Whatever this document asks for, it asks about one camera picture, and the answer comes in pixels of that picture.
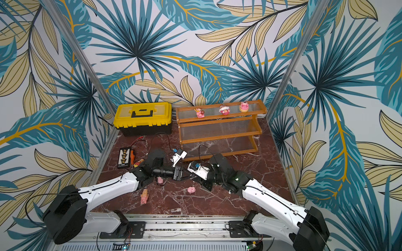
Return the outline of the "pink yellow figure toy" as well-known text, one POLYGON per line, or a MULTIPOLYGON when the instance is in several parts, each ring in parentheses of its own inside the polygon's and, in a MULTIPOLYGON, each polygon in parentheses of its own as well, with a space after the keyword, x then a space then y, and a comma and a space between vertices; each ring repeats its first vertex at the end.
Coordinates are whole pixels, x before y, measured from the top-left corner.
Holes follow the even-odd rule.
POLYGON ((197 118, 204 118, 205 112, 201 108, 195 108, 197 118))

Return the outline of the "pink strawberry cake figure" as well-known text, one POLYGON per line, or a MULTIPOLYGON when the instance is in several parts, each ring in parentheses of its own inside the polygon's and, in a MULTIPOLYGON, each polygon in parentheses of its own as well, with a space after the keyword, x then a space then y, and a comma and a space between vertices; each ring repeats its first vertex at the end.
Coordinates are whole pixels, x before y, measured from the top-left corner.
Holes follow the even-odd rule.
POLYGON ((219 108, 219 112, 222 115, 227 116, 227 115, 230 114, 230 107, 226 106, 226 105, 221 105, 220 108, 219 108))

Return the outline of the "pink round pig figure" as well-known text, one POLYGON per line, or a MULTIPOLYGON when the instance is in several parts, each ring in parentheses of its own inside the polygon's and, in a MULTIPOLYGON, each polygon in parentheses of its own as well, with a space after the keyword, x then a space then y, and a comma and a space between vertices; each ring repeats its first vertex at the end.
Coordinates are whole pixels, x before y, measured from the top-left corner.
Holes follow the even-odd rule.
POLYGON ((241 104, 239 105, 239 110, 242 113, 247 113, 249 110, 249 103, 247 101, 241 102, 241 104))

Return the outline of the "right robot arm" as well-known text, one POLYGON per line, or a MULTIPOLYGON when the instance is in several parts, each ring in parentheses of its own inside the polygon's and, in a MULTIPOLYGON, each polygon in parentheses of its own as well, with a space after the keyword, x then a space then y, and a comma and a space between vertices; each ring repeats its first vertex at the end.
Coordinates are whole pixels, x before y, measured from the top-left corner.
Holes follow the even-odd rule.
POLYGON ((284 241, 296 251, 323 251, 330 236, 321 211, 306 209, 265 188, 257 179, 235 170, 222 154, 214 155, 208 165, 193 161, 188 171, 210 185, 221 185, 230 193, 251 201, 275 218, 250 212, 244 222, 259 235, 284 241))

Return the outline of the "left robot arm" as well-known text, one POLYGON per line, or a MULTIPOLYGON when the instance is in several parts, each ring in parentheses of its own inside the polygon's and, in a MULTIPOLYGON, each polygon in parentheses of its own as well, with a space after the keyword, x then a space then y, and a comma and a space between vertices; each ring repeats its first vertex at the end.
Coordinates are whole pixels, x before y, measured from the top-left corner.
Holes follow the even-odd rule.
POLYGON ((182 149, 174 149, 171 164, 164 162, 165 152, 156 149, 136 168, 122 176, 89 187, 69 185, 43 214, 43 222, 56 245, 64 244, 84 233, 103 232, 124 238, 131 232, 128 219, 119 210, 111 213, 93 213, 92 209, 127 193, 144 189, 155 178, 182 178, 182 167, 177 163, 186 157, 182 149))

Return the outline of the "orange clear plastic shelf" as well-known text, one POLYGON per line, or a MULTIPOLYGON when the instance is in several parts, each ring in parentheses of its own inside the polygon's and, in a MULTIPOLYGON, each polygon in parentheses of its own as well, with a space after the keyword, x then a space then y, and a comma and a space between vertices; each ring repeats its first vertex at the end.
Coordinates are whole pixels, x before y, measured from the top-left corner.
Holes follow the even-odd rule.
POLYGON ((187 152, 185 161, 209 159, 213 154, 223 156, 255 153, 258 146, 255 136, 262 134, 258 115, 267 113, 261 100, 248 101, 249 110, 239 110, 241 102, 226 103, 230 107, 227 116, 219 112, 220 104, 176 109, 181 148, 187 152), (195 108, 205 112, 197 118, 195 108))

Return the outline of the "yellow black toolbox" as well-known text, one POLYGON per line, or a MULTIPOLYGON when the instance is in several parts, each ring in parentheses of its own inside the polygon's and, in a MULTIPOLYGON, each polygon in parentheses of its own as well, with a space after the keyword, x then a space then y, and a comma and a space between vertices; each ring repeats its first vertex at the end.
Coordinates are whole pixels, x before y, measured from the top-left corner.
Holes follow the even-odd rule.
POLYGON ((126 137, 171 134, 172 105, 168 102, 120 105, 113 125, 126 137))

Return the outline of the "orange handled screwdriver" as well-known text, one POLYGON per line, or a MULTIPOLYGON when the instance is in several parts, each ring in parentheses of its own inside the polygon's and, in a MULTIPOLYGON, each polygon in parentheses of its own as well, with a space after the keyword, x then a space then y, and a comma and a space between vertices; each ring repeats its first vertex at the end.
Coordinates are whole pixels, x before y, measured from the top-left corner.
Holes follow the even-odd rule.
POLYGON ((135 163, 136 152, 135 150, 131 149, 130 151, 130 165, 133 166, 135 163))

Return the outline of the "aluminium mounting rail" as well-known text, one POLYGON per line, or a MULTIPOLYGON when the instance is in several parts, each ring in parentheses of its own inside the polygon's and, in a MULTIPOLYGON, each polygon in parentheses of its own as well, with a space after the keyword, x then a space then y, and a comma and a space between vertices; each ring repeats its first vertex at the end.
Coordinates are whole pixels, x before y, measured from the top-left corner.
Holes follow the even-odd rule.
MULTIPOLYGON (((224 237, 230 237, 225 225, 229 221, 244 221, 244 219, 230 217, 186 217, 186 218, 150 218, 145 216, 129 217, 128 221, 144 221, 146 223, 143 238, 156 237, 157 239, 168 238, 180 241, 217 241, 224 237)), ((238 238, 243 240, 268 239, 238 238)))

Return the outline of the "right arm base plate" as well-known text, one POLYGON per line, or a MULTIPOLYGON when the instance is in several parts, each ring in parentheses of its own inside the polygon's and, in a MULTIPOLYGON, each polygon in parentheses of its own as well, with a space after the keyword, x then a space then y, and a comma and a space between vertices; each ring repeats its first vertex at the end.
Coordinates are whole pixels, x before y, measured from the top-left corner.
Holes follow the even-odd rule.
POLYGON ((229 221, 225 225, 226 230, 229 232, 231 238, 258 238, 258 237, 271 237, 269 235, 258 234, 250 224, 243 221, 229 221))

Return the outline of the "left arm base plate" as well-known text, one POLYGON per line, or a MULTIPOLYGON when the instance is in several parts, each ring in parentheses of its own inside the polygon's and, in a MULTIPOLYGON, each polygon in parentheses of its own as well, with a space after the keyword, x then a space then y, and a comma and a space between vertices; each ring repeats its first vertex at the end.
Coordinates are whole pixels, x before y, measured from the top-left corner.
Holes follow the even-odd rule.
POLYGON ((119 226, 112 233, 101 232, 100 239, 142 239, 146 223, 144 221, 130 221, 119 226))

